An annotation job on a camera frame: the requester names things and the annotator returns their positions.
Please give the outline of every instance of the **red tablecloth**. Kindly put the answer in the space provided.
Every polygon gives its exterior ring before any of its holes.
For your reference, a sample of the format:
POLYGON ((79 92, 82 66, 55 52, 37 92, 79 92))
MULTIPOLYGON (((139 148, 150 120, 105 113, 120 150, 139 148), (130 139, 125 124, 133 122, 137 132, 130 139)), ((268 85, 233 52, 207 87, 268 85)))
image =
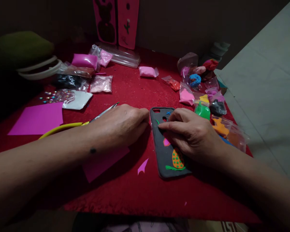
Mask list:
MULTIPOLYGON (((140 78, 138 69, 110 64, 102 69, 113 75, 112 94, 95 94, 88 107, 80 111, 63 109, 64 123, 86 122, 110 105, 120 102, 138 108, 187 107, 179 103, 179 92, 174 92, 161 81, 171 75, 180 81, 177 58, 140 49, 140 65, 157 67, 157 79, 140 78)), ((24 107, 41 104, 40 96, 24 107)), ((0 123, 0 152, 38 139, 38 135, 8 136, 24 107, 0 123)), ((233 120, 230 111, 226 118, 233 120)), ((58 208, 82 212, 126 214, 159 217, 187 217, 258 223, 252 202, 245 191, 228 177, 215 170, 197 165, 194 174, 169 181, 158 176, 157 161, 151 129, 148 126, 130 153, 88 184, 81 167, 57 177, 29 204, 34 208, 58 208), (147 159, 145 173, 137 169, 147 159)))

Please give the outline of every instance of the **tile floor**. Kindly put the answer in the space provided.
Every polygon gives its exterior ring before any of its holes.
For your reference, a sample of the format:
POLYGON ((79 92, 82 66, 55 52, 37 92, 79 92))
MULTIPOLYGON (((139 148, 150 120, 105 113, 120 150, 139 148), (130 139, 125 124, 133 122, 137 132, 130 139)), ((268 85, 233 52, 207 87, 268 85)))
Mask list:
POLYGON ((290 3, 218 75, 254 157, 290 178, 290 3))

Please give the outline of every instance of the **black phone case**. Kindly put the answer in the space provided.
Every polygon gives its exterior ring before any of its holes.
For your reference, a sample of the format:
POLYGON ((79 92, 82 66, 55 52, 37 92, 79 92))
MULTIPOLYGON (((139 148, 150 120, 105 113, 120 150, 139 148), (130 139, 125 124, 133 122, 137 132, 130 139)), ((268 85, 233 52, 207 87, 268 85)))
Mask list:
POLYGON ((157 163, 158 163, 158 172, 159 176, 161 178, 170 178, 170 177, 179 177, 183 175, 187 175, 191 173, 189 170, 189 159, 183 155, 184 161, 185 161, 185 167, 186 169, 182 171, 174 171, 174 170, 167 170, 165 168, 166 165, 173 166, 172 163, 172 154, 174 147, 173 145, 164 146, 163 140, 164 136, 163 133, 165 131, 160 130, 158 128, 158 123, 163 123, 163 117, 168 121, 170 114, 167 114, 167 112, 172 113, 175 109, 174 108, 168 108, 168 107, 153 107, 150 109, 150 120, 151 120, 151 127, 153 132, 153 139, 155 143, 155 150, 156 150, 156 157, 157 157, 157 163), (160 112, 154 112, 154 109, 159 109, 160 112))

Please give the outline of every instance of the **forearm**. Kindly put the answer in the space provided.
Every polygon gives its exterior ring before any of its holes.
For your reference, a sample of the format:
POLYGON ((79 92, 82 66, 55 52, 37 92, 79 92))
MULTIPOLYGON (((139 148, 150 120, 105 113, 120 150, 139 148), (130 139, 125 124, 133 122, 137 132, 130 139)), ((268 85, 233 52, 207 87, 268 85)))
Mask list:
POLYGON ((275 221, 290 229, 290 180, 228 145, 222 171, 237 181, 275 221))
POLYGON ((73 128, 0 153, 0 222, 5 222, 52 178, 90 154, 84 128, 73 128))

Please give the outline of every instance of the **yellow scissors handle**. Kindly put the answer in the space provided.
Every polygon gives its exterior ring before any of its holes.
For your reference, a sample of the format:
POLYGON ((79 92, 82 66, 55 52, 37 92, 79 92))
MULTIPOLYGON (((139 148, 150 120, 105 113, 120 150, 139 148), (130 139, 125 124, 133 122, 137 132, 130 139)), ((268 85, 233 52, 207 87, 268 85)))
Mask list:
POLYGON ((55 133, 58 133, 60 131, 63 131, 63 130, 66 130, 66 129, 70 129, 70 128, 73 128, 73 127, 78 127, 78 126, 82 126, 82 125, 86 125, 88 124, 89 122, 85 122, 85 123, 82 123, 82 122, 75 122, 75 123, 70 123, 70 124, 64 124, 64 125, 61 125, 59 127, 56 127, 52 130, 50 130, 49 132, 46 132, 44 135, 42 135, 39 139, 43 139, 47 136, 50 136, 52 134, 55 134, 55 133))

